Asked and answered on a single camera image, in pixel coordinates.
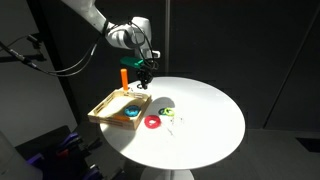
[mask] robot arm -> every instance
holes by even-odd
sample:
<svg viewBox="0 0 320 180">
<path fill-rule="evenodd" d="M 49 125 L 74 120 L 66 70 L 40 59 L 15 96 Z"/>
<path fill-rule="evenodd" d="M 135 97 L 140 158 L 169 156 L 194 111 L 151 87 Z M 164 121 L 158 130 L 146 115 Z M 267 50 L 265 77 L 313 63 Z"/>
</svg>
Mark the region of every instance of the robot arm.
<svg viewBox="0 0 320 180">
<path fill-rule="evenodd" d="M 146 18 L 134 17 L 132 24 L 115 25 L 98 11 L 95 0 L 61 0 L 82 16 L 100 33 L 107 32 L 105 38 L 117 48 L 133 49 L 137 58 L 159 58 L 160 52 L 150 49 L 151 26 Z"/>
</svg>

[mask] black cable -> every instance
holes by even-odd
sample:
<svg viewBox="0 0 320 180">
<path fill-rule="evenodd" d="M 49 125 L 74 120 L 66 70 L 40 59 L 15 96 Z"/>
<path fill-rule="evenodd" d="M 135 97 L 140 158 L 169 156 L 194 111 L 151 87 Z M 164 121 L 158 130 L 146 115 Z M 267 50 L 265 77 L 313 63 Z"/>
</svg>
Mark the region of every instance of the black cable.
<svg viewBox="0 0 320 180">
<path fill-rule="evenodd" d="M 6 45 L 6 47 L 10 47 L 10 46 L 12 46 L 14 43 L 16 43 L 16 42 L 18 42 L 18 41 L 20 41 L 21 39 L 24 39 L 24 38 L 26 38 L 26 37 L 28 37 L 28 36 L 21 36 L 21 37 L 15 39 L 14 41 L 12 41 L 11 43 L 9 43 L 8 45 Z"/>
<path fill-rule="evenodd" d="M 134 26 L 136 26 L 136 27 L 139 29 L 139 31 L 143 34 L 145 40 L 146 40 L 147 43 L 148 43 L 149 49 L 150 49 L 150 51 L 151 51 L 151 57 L 152 57 L 151 61 L 152 61 L 152 63 L 153 63 L 152 69 L 157 70 L 157 69 L 158 69 L 158 63 L 154 60 L 154 55 L 153 55 L 152 46 L 151 46 L 151 43 L 150 43 L 147 35 L 142 31 L 142 29 L 141 29 L 138 25 L 136 25 L 135 23 L 133 23 L 133 22 L 131 22 L 131 21 L 130 21 L 130 23 L 133 24 Z"/>
<path fill-rule="evenodd" d="M 135 40 L 136 40 L 136 43 L 139 44 L 138 39 L 137 39 L 137 36 L 136 36 L 136 33 L 135 33 L 135 31 L 134 31 L 134 28 L 133 28 L 132 24 L 131 24 L 130 22 L 129 22 L 128 24 L 130 25 L 130 27 L 131 27 L 131 29 L 132 29 L 133 36 L 134 36 L 134 38 L 135 38 Z M 149 66 L 148 68 L 151 69 L 152 67 L 151 67 L 151 65 L 146 61 L 146 58 L 144 57 L 140 46 L 138 47 L 138 50 L 139 50 L 140 56 L 142 57 L 143 61 Z"/>
<path fill-rule="evenodd" d="M 47 71 L 47 72 L 48 73 L 62 73 L 62 72 L 66 72 L 66 71 L 69 71 L 69 70 L 77 67 L 85 59 L 85 57 L 88 55 L 88 53 L 95 48 L 95 46 L 97 45 L 97 43 L 99 41 L 99 38 L 96 40 L 96 42 L 94 44 L 91 45 L 91 47 L 86 51 L 84 56 L 76 64 L 74 64 L 73 66 L 71 66 L 69 68 L 66 68 L 66 69 L 58 70 L 58 71 Z"/>
<path fill-rule="evenodd" d="M 48 74 L 48 75 L 51 75 L 51 76 L 56 76 L 56 77 L 69 77 L 69 76 L 76 75 L 76 74 L 78 74 L 79 72 L 81 72 L 81 71 L 89 64 L 89 62 L 91 61 L 92 56 L 93 56 L 93 54 L 94 54 L 94 52 L 95 52 L 95 50 L 96 50 L 96 46 L 97 46 L 97 45 L 95 44 L 95 46 L 92 48 L 91 54 L 90 54 L 90 56 L 89 56 L 89 59 L 88 59 L 88 61 L 85 63 L 85 65 L 84 65 L 83 67 L 81 67 L 81 69 L 79 69 L 78 71 L 73 72 L 73 73 L 71 73 L 71 74 L 55 74 L 55 73 L 51 73 L 51 72 L 49 72 L 49 71 L 45 71 L 45 70 L 43 70 L 43 69 L 40 69 L 40 68 L 38 68 L 38 67 L 36 67 L 36 69 L 39 70 L 39 71 L 41 71 L 41 72 L 43 72 L 43 73 L 45 73 L 45 74 Z"/>
<path fill-rule="evenodd" d="M 274 102 L 273 102 L 273 104 L 272 104 L 272 106 L 271 106 L 271 108 L 270 108 L 270 110 L 269 110 L 269 113 L 268 113 L 268 115 L 267 115 L 267 118 L 266 118 L 263 126 L 262 126 L 262 129 L 266 128 L 266 126 L 267 126 L 267 124 L 268 124 L 268 121 L 269 121 L 269 118 L 270 118 L 270 116 L 271 116 L 271 114 L 272 114 L 272 112 L 273 112 L 273 109 L 275 108 L 275 106 L 276 106 L 276 104 L 277 104 L 277 102 L 278 102 L 278 100 L 279 100 L 279 97 L 280 97 L 280 95 L 281 95 L 281 93 L 282 93 L 282 91 L 283 91 L 283 88 L 284 88 L 285 84 L 287 83 L 287 80 L 288 80 L 288 78 L 289 78 L 289 76 L 290 76 L 290 74 L 291 74 L 291 72 L 292 72 L 292 70 L 293 70 L 293 67 L 294 67 L 294 65 L 295 65 L 296 62 L 297 62 L 298 56 L 299 56 L 299 54 L 301 53 L 301 51 L 302 51 L 302 49 L 303 49 L 303 47 L 304 47 L 304 45 L 305 45 L 305 43 L 306 43 L 306 40 L 307 40 L 307 38 L 308 38 L 308 36 L 309 36 L 309 34 L 310 34 L 310 31 L 311 31 L 311 29 L 312 29 L 312 27 L 313 27 L 313 24 L 314 24 L 315 20 L 317 19 L 317 16 L 318 16 L 318 14 L 319 14 L 319 11 L 320 11 L 320 4 L 318 5 L 315 14 L 314 14 L 314 16 L 312 17 L 311 23 L 309 24 L 309 27 L 308 27 L 308 29 L 307 29 L 307 31 L 306 31 L 303 39 L 302 39 L 302 42 L 301 42 L 301 44 L 300 44 L 300 46 L 299 46 L 299 48 L 298 48 L 298 51 L 296 52 L 296 54 L 295 54 L 295 56 L 294 56 L 294 59 L 293 59 L 291 65 L 290 65 L 290 68 L 289 68 L 289 70 L 288 70 L 288 72 L 287 72 L 287 74 L 286 74 L 286 76 L 285 76 L 285 78 L 284 78 L 284 80 L 283 80 L 283 82 L 282 82 L 282 84 L 281 84 L 281 87 L 280 87 L 280 89 L 279 89 L 279 91 L 278 91 L 278 94 L 277 94 L 277 96 L 276 96 L 276 98 L 275 98 L 275 100 L 274 100 Z"/>
<path fill-rule="evenodd" d="M 83 67 L 81 67 L 78 71 L 76 72 L 73 72 L 71 74 L 56 74 L 56 73 L 61 73 L 61 72 L 65 72 L 65 71 L 68 71 L 68 70 L 71 70 L 73 68 L 75 68 L 76 66 L 78 66 L 85 58 L 85 56 L 78 62 L 76 63 L 75 65 L 73 65 L 72 67 L 70 68 L 67 68 L 67 69 L 63 69 L 63 70 L 59 70 L 59 71 L 46 71 L 46 70 L 43 70 L 39 67 L 37 67 L 36 64 L 34 64 L 31 59 L 27 58 L 27 57 L 24 57 L 20 54 L 18 54 L 17 52 L 15 52 L 14 50 L 12 49 L 9 49 L 6 45 L 4 45 L 1 41 L 0 41 L 0 47 L 6 51 L 8 54 L 10 54 L 11 56 L 15 57 L 16 59 L 20 60 L 23 64 L 25 65 L 28 65 L 29 67 L 37 70 L 37 71 L 40 71 L 42 73 L 45 73 L 47 75 L 51 75 L 51 76 L 56 76 L 56 77 L 69 77 L 69 76 L 73 76 L 75 74 L 78 74 L 79 72 L 81 72 L 88 64 L 89 62 L 91 61 L 91 58 L 96 50 L 96 46 L 99 42 L 99 40 L 101 39 L 102 36 L 99 36 L 95 42 L 95 44 L 93 46 L 91 46 L 91 48 L 88 49 L 88 51 L 86 52 L 85 56 L 88 54 L 88 52 L 91 50 L 91 54 L 89 56 L 89 59 L 87 60 L 87 62 L 85 63 L 85 65 Z"/>
</svg>

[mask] white round table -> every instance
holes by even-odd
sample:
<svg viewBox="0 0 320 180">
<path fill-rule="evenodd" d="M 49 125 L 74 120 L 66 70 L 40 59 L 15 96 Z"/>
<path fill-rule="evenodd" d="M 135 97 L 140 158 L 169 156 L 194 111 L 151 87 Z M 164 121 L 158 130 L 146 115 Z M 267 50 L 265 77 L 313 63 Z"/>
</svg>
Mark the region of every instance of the white round table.
<svg viewBox="0 0 320 180">
<path fill-rule="evenodd" d="M 162 121 L 149 129 L 142 119 L 139 127 L 125 130 L 101 124 L 110 145 L 125 157 L 146 165 L 141 179 L 193 180 L 190 169 L 216 163 L 230 155 L 245 132 L 243 114 L 226 94 L 208 84 L 178 77 L 157 77 L 147 90 L 152 95 L 144 117 L 158 115 Z M 159 115 L 170 107 L 174 118 Z"/>
</svg>

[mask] table base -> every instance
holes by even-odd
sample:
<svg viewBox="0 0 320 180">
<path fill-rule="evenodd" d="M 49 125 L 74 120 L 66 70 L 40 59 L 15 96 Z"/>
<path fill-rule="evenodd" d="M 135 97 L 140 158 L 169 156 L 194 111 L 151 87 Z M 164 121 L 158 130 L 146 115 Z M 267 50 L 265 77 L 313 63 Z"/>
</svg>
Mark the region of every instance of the table base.
<svg viewBox="0 0 320 180">
<path fill-rule="evenodd" d="M 194 180 L 190 170 L 162 170 L 146 167 L 141 180 Z"/>
</svg>

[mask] green object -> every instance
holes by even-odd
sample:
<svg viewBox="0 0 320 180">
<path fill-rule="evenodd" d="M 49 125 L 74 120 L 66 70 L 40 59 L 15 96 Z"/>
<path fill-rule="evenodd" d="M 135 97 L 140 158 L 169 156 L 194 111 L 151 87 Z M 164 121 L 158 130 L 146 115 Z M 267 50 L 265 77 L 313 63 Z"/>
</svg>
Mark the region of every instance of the green object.
<svg viewBox="0 0 320 180">
<path fill-rule="evenodd" d="M 140 69 L 141 64 L 143 63 L 143 60 L 142 59 L 138 59 L 138 58 L 133 58 L 133 57 L 126 56 L 126 57 L 121 58 L 120 62 L 122 64 L 127 65 L 127 66 L 131 66 L 131 67 Z"/>
<path fill-rule="evenodd" d="M 171 108 L 165 108 L 164 114 L 167 116 L 174 116 L 174 111 Z"/>
</svg>

